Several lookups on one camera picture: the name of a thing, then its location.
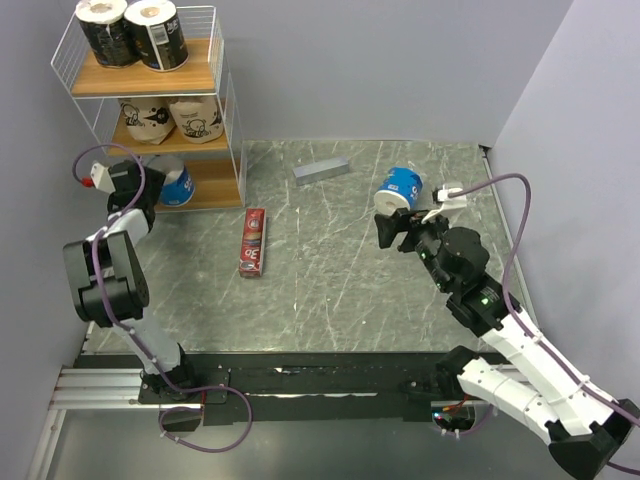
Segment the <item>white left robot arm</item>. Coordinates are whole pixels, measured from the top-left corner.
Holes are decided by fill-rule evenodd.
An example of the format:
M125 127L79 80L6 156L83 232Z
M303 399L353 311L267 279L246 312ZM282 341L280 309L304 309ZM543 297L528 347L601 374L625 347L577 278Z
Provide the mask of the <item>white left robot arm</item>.
M125 341L155 394L188 401L198 377L184 349L146 311L150 292L136 254L137 243L153 228L165 175L133 160L109 167L107 175L112 191L106 225L62 249L74 308L82 321Z

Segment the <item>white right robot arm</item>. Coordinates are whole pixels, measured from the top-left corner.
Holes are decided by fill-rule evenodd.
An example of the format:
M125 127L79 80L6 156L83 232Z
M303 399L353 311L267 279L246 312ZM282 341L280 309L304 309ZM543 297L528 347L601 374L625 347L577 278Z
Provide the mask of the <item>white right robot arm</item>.
M452 316L499 352L524 377L519 382L479 354L457 347L441 361L437 386L446 397L487 401L526 426L574 479L594 479L639 421L629 399L615 399L554 347L528 313L486 271L490 255L478 232L452 227L427 210L376 214L382 249L398 234L403 253L416 253Z

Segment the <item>brown paper towel roll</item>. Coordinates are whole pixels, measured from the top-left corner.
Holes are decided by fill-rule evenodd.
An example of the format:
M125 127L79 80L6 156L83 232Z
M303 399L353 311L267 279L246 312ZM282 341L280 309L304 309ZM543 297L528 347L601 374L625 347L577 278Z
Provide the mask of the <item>brown paper towel roll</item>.
M126 128L138 142L161 144L175 128L163 97L129 97L118 101Z
M222 136L222 114L215 96L174 96L167 98L167 104L186 141L204 144Z

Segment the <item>black paper towel roll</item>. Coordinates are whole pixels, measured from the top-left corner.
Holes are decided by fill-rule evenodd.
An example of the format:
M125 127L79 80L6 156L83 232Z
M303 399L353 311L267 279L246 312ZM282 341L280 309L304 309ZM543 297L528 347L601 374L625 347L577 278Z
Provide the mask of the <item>black paper towel roll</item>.
M136 1L127 7L124 18L147 68L170 72L188 61L178 10L172 1Z
M126 68L139 60L134 40L124 17L125 0L79 1L75 18L97 63L106 68Z

